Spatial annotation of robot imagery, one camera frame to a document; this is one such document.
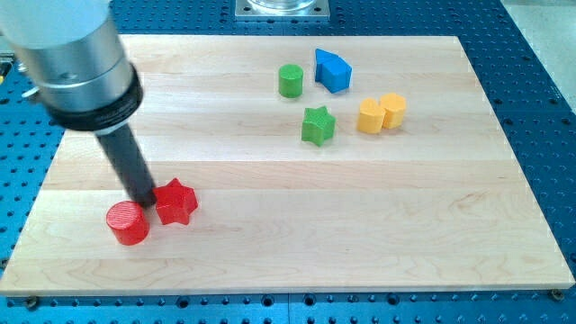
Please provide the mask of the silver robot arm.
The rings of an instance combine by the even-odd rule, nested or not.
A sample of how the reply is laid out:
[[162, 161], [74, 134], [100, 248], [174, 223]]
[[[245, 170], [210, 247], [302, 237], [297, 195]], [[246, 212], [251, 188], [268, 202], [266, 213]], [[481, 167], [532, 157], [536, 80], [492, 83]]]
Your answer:
[[92, 132], [128, 196], [153, 205], [155, 183], [128, 124], [143, 88], [109, 2], [3, 1], [1, 33], [52, 119]]

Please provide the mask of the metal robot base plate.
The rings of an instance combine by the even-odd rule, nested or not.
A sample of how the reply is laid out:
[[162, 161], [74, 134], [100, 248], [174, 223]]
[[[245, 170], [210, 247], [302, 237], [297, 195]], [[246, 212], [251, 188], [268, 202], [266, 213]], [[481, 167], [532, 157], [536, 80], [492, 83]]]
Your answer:
[[236, 0], [236, 21], [326, 21], [329, 0]]

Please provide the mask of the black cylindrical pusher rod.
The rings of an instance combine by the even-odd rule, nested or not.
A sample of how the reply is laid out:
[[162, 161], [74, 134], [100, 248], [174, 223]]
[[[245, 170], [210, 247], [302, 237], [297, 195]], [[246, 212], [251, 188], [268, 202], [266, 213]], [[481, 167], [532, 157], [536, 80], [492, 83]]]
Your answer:
[[99, 130], [95, 136], [126, 194], [143, 208], [156, 203], [156, 187], [129, 124]]

